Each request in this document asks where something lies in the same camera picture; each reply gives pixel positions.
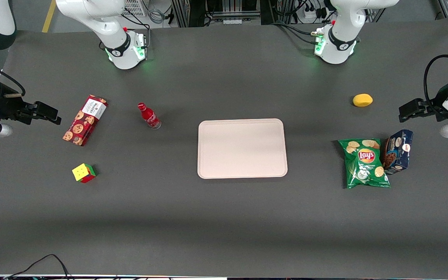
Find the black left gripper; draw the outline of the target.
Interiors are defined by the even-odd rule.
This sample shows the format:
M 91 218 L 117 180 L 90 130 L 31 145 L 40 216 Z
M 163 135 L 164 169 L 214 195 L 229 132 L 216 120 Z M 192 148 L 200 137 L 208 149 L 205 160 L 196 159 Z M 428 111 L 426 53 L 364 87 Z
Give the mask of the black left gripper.
M 407 122 L 409 119 L 427 117 L 428 112 L 433 113 L 436 116 L 438 122 L 442 122 L 445 119 L 448 119 L 448 110 L 443 106 L 444 101 L 446 101 L 446 99 L 448 98 L 448 84 L 441 87 L 434 98 L 430 98 L 428 93 L 428 86 L 427 84 L 425 84 L 424 95 L 426 102 L 421 98 L 416 98 L 400 106 L 400 123 Z

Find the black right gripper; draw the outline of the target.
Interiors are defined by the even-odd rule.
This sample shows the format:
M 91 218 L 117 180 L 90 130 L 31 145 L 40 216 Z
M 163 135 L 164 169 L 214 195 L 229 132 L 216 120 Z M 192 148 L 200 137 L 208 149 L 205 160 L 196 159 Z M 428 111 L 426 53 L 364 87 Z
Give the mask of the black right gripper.
M 43 102 L 27 103 L 21 97 L 6 98 L 0 95 L 0 120 L 12 120 L 31 125 L 34 119 L 41 119 L 56 125 L 61 124 L 58 110 Z

